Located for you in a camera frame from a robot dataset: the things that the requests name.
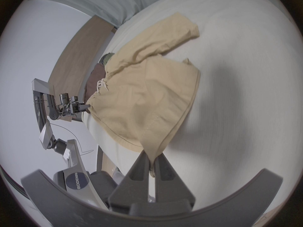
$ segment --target drawstring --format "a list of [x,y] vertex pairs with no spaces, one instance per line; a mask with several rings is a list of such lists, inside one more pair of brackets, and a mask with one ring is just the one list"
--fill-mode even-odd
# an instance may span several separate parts
[[97,82],[97,92],[99,93],[99,95],[100,95],[99,90],[101,87],[105,87],[106,90],[108,91],[107,85],[106,85],[105,81],[103,81],[103,79]]

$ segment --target white wall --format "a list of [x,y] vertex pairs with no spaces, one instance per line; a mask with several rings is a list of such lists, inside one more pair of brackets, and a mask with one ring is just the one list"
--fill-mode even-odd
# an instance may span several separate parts
[[[25,0],[0,38],[0,164],[19,184],[22,177],[36,169],[52,178],[55,172],[66,168],[62,156],[44,150],[39,141],[31,82],[34,78],[48,81],[62,51],[90,18],[56,2]],[[51,123],[59,125],[52,126],[56,138],[68,140],[75,135],[83,151],[94,150],[83,155],[82,160],[86,170],[95,171],[98,145],[84,123]],[[18,195],[22,206],[36,219],[37,211]]]

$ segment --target black wire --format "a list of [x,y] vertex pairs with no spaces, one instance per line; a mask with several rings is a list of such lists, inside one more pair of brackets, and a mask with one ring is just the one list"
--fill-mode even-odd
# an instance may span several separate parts
[[[54,123],[50,123],[50,124],[55,125],[55,126],[59,126],[59,127],[63,128],[63,129],[66,129],[67,131],[69,131],[70,133],[72,133],[73,136],[75,136],[74,133],[73,133],[72,131],[68,130],[67,128],[64,128],[64,127],[62,127],[62,126],[60,126],[60,125],[57,125],[57,124],[54,124]],[[82,147],[81,147],[80,141],[78,140],[77,136],[75,136],[75,138],[76,138],[77,141],[79,142],[79,146],[80,146],[81,152],[83,153],[81,156],[84,156],[84,155],[86,155],[86,154],[91,153],[91,152],[94,151],[93,149],[87,150],[87,151],[82,151]]]
[[13,188],[15,188],[19,193],[21,193],[23,196],[25,196],[27,199],[29,199],[24,188],[21,187],[17,182],[15,182],[14,179],[12,179],[9,174],[7,174],[7,172],[3,169],[3,167],[1,165],[0,165],[0,168],[3,172],[5,179],[13,186]]

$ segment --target logo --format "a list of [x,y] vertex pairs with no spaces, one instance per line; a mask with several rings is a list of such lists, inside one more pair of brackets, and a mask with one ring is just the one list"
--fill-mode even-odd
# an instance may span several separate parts
[[69,188],[79,190],[87,186],[89,179],[83,172],[75,172],[66,178],[65,183]]

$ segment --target white drawstring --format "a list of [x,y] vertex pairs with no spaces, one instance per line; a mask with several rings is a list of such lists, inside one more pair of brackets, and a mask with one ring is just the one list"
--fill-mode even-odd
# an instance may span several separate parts
[[100,95],[99,89],[101,87],[105,87],[106,90],[108,91],[107,85],[103,79],[97,82],[97,92],[99,93],[99,95]]

